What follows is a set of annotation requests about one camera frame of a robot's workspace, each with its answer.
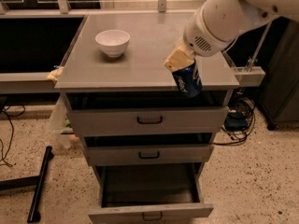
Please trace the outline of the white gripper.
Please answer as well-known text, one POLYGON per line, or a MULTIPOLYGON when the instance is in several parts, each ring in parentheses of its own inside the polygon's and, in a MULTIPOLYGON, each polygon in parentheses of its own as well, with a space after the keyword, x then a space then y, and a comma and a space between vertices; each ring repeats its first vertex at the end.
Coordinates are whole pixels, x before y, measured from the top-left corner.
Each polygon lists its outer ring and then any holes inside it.
POLYGON ((232 39, 220 40, 208 30, 202 9, 197 9, 187 22, 183 40, 187 47, 181 45, 175 48, 164 62, 164 66, 171 72, 176 72, 193 64, 195 54, 210 57, 227 48, 233 42, 232 39))

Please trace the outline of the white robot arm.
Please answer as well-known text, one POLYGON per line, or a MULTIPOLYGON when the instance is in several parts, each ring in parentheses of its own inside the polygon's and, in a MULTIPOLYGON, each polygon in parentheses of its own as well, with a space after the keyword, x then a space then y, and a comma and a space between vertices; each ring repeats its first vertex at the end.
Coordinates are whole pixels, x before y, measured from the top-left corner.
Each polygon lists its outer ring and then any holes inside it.
POLYGON ((299 0, 206 0, 186 23, 164 66, 172 72, 183 69, 197 55, 210 57, 278 17, 299 21, 299 0))

